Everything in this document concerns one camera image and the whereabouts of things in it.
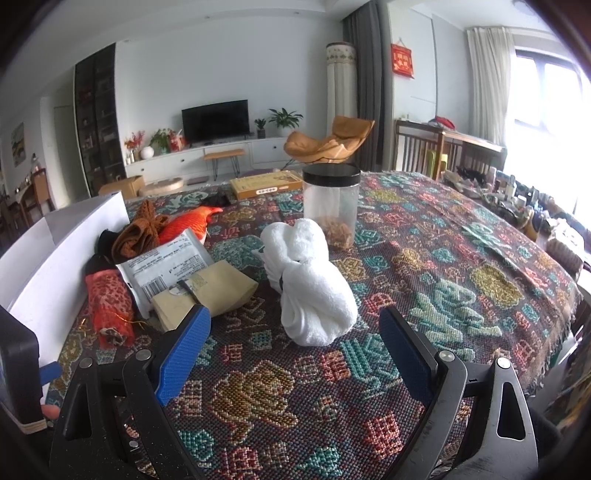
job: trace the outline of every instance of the brown knitted fabric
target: brown knitted fabric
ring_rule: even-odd
[[[123,229],[113,244],[111,254],[115,264],[127,262],[160,246],[158,233],[167,224],[168,215],[156,215],[153,202],[144,200],[134,220]]]

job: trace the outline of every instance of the orange plush toy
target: orange plush toy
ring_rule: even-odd
[[[220,207],[201,206],[176,217],[158,234],[160,245],[177,238],[187,228],[190,228],[195,233],[201,243],[205,243],[205,236],[207,235],[207,218],[210,215],[219,212],[223,212],[223,209]]]

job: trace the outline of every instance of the red patterned pouch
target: red patterned pouch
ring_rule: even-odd
[[[134,310],[118,270],[103,270],[85,278],[90,318],[101,348],[131,346]]]

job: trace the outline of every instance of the wooden crib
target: wooden crib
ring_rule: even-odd
[[[394,125],[394,166],[396,170],[419,171],[427,174],[427,152],[436,153],[437,168],[433,178],[437,180],[441,155],[447,155],[447,169],[462,166],[488,172],[490,167],[503,170],[507,150],[487,140],[432,125],[397,120]]]

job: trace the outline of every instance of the yellow box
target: yellow box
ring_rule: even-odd
[[[144,178],[142,175],[138,175],[103,185],[99,190],[99,195],[121,191],[124,200],[131,200],[138,196],[142,187],[145,187]]]
[[[288,192],[301,188],[301,177],[292,171],[274,171],[230,180],[230,186],[238,200],[257,197],[266,193]]]

